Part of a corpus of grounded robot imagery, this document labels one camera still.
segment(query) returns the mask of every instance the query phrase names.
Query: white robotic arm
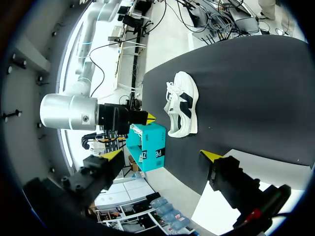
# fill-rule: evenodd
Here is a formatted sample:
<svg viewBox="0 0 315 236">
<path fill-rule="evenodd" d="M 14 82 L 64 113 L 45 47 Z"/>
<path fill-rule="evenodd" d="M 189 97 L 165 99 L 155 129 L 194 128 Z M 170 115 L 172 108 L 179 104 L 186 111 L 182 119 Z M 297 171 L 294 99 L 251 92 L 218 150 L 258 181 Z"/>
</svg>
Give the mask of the white robotic arm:
<svg viewBox="0 0 315 236">
<path fill-rule="evenodd" d="M 85 63 L 85 60 L 91 50 L 96 22 L 112 21 L 120 2 L 121 0 L 109 0 L 106 3 L 93 2 L 88 8 L 77 51 L 76 74 L 80 75 L 79 79 L 62 94 L 48 94 L 43 98 L 40 105 L 40 118 L 46 127 L 95 130 L 97 124 L 104 123 L 104 105 L 97 104 L 96 98 L 90 98 L 95 65 L 92 62 Z M 110 111 L 108 107 L 108 115 L 115 114 L 116 111 Z"/>
</svg>

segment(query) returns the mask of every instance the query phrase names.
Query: black table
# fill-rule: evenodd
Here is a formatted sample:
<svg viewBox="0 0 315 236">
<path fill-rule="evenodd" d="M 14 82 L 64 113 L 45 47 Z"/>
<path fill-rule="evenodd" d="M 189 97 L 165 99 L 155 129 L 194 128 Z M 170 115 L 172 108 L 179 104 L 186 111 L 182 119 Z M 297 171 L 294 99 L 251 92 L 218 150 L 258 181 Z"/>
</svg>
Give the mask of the black table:
<svg viewBox="0 0 315 236">
<path fill-rule="evenodd" d="M 143 82 L 143 109 L 167 131 L 166 82 L 174 81 L 178 71 L 190 74 L 199 90 L 198 133 L 167 136 L 165 168 L 192 190 L 202 194 L 206 183 L 201 149 L 220 155 L 237 149 L 313 166 L 315 67 L 306 43 L 285 36 L 241 37 L 149 71 Z"/>
</svg>

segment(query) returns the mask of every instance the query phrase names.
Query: teal box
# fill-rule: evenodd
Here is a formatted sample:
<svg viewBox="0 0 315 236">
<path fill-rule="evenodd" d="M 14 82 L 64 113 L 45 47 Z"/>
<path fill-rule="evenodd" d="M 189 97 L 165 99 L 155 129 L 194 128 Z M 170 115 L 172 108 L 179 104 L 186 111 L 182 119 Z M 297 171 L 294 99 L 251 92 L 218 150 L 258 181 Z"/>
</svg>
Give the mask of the teal box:
<svg viewBox="0 0 315 236">
<path fill-rule="evenodd" d="M 164 166 L 165 159 L 165 127 L 156 123 L 148 125 L 135 124 L 134 126 L 142 130 L 142 137 L 130 129 L 126 146 L 139 166 L 143 171 L 151 171 Z"/>
</svg>

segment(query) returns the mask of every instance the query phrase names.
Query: water bottle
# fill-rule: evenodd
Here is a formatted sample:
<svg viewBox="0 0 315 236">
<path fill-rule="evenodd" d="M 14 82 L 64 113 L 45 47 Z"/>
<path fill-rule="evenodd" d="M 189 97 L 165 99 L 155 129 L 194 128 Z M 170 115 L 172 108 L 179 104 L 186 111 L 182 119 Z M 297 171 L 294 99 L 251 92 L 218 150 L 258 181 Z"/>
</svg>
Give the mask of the water bottle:
<svg viewBox="0 0 315 236">
<path fill-rule="evenodd" d="M 175 220 L 173 223 L 171 223 L 171 228 L 175 231 L 178 231 L 188 226 L 189 223 L 190 223 L 190 220 L 188 218 L 181 217 L 178 220 Z"/>
<path fill-rule="evenodd" d="M 144 177 L 145 177 L 145 174 L 142 171 L 137 171 L 136 173 L 132 175 L 132 178 L 135 178 L 135 179 L 144 178 Z"/>
<path fill-rule="evenodd" d="M 172 211 L 173 205 L 171 203 L 166 203 L 162 206 L 160 206 L 159 208 L 157 208 L 156 212 L 159 216 L 164 216 L 165 214 L 169 213 L 170 211 Z"/>
<path fill-rule="evenodd" d="M 153 207 L 153 208 L 158 208 L 164 204 L 167 203 L 167 200 L 164 198 L 164 197 L 159 197 L 159 198 L 156 198 L 154 199 L 153 201 L 150 202 L 150 205 Z"/>
<path fill-rule="evenodd" d="M 166 223 L 171 223 L 179 218 L 183 217 L 182 213 L 179 210 L 173 210 L 162 217 Z"/>
</svg>

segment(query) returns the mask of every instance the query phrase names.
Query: sneaker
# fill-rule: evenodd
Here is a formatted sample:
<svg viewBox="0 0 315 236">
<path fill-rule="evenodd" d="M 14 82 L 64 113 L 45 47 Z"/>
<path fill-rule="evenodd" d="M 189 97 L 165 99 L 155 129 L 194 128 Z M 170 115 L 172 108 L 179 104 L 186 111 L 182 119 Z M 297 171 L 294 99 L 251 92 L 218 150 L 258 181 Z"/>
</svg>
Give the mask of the sneaker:
<svg viewBox="0 0 315 236">
<path fill-rule="evenodd" d="M 168 82 L 164 110 L 170 117 L 170 137 L 182 138 L 198 132 L 197 115 L 195 111 L 199 98 L 197 86 L 186 72 L 178 72 L 174 82 Z"/>
<path fill-rule="evenodd" d="M 274 20 L 275 18 L 269 18 L 269 17 L 266 17 L 265 14 L 261 11 L 257 14 L 257 17 L 261 20 L 265 20 L 265 19 L 268 19 L 268 20 Z"/>
</svg>

